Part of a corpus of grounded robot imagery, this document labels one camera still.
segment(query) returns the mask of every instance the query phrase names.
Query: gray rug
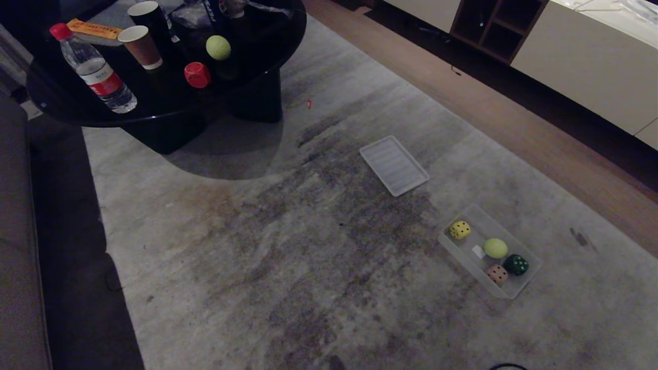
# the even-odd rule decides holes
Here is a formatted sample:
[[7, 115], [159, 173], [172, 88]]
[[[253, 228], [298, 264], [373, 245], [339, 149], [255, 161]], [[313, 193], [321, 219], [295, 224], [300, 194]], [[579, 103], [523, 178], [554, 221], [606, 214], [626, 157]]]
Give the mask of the gray rug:
[[[655, 368], [658, 264], [622, 231], [316, 20], [282, 79], [282, 124], [168, 157], [84, 131], [146, 368]], [[388, 135], [432, 177], [399, 198], [359, 155]], [[515, 300], [436, 241], [470, 203], [544, 259]]]

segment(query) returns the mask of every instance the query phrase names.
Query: black round table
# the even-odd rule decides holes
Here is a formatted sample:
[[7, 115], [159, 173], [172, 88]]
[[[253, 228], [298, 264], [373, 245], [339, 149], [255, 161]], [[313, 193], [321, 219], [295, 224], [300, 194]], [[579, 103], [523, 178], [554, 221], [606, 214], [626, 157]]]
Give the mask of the black round table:
[[[301, 0], [273, 0], [271, 4], [293, 9], [292, 18], [247, 7], [245, 17], [225, 34], [174, 23], [181, 41], [158, 44], [164, 64], [155, 70], [143, 69], [123, 46], [95, 45], [137, 97], [137, 107], [129, 113], [110, 111], [61, 53], [32, 62], [28, 93], [56, 120], [87, 127], [121, 127], [161, 154], [172, 153], [198, 136], [206, 126], [208, 110], [227, 107], [239, 119], [278, 122], [282, 118], [279, 68], [299, 47], [307, 17]], [[205, 52], [205, 40], [213, 34], [231, 43], [227, 61], [215, 61]], [[195, 61], [210, 70], [212, 82], [206, 88], [193, 88], [185, 80], [184, 67]]]

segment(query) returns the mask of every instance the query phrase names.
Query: orange ticket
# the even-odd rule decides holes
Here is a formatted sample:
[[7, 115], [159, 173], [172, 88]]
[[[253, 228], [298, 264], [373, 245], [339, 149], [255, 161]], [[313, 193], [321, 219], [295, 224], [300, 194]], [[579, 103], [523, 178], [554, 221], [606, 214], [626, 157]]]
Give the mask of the orange ticket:
[[121, 28], [104, 26], [102, 24], [96, 24], [96, 23], [83, 22], [77, 18], [73, 18], [66, 25], [73, 32], [98, 36], [100, 38], [106, 38], [110, 40], [116, 40], [117, 35], [119, 35], [121, 31], [123, 31]]

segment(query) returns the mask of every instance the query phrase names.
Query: small red object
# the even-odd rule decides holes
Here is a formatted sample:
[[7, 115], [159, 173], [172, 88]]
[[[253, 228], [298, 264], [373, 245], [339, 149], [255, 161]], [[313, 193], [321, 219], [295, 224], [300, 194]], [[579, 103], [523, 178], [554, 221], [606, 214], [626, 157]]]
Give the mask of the small red object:
[[192, 62], [185, 66], [185, 79], [192, 87], [203, 89], [211, 82], [210, 71], [203, 63]]
[[58, 23], [50, 27], [50, 34], [58, 40], [65, 40], [73, 36], [73, 32], [65, 23]]

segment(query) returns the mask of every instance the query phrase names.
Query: white cabinet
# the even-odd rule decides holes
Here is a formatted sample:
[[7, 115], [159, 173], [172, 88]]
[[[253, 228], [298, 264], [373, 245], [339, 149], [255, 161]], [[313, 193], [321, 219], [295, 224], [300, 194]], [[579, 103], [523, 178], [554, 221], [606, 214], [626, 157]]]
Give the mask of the white cabinet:
[[512, 67], [635, 135], [658, 113], [658, 49], [600, 13], [550, 1]]
[[658, 119], [640, 131], [636, 137], [649, 144], [653, 149], [658, 149]]
[[460, 0], [385, 0], [425, 22], [450, 32]]

